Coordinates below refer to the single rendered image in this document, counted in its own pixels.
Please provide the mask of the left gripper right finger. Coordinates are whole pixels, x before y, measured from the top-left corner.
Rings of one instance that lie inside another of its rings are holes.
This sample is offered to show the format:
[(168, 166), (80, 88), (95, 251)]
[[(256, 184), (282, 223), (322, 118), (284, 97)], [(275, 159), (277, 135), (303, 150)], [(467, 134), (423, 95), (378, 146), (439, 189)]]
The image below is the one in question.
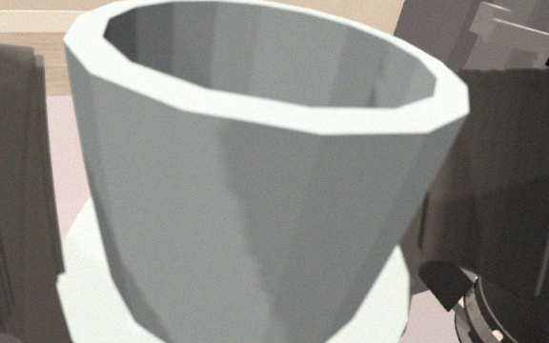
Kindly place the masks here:
[(443, 261), (527, 302), (549, 343), (549, 68), (450, 70), (468, 114), (398, 248), (408, 277)]

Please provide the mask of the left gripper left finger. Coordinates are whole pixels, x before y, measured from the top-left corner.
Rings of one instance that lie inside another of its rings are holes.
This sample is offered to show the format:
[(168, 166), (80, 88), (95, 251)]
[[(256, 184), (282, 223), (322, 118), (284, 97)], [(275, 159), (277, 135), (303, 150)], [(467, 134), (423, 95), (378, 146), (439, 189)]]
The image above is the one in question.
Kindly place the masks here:
[(64, 273), (44, 55), (0, 44), (0, 333), (73, 343), (57, 288)]

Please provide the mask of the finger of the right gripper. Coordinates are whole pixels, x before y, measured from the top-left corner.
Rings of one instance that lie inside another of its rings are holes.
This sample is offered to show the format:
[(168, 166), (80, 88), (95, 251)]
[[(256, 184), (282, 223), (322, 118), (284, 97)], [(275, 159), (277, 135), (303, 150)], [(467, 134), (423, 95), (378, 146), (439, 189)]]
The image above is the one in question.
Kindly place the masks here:
[(476, 274), (437, 260), (423, 263), (417, 272), (446, 312), (453, 309), (470, 328), (463, 307), (463, 296), (476, 283)]

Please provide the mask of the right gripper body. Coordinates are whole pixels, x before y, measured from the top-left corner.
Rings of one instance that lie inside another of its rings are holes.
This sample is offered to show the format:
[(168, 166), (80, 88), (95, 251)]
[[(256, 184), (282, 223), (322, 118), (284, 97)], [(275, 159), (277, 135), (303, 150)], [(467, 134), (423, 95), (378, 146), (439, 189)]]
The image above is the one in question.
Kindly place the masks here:
[(482, 276), (476, 274), (463, 307), (471, 329), (455, 313), (459, 343), (548, 343), (535, 310)]

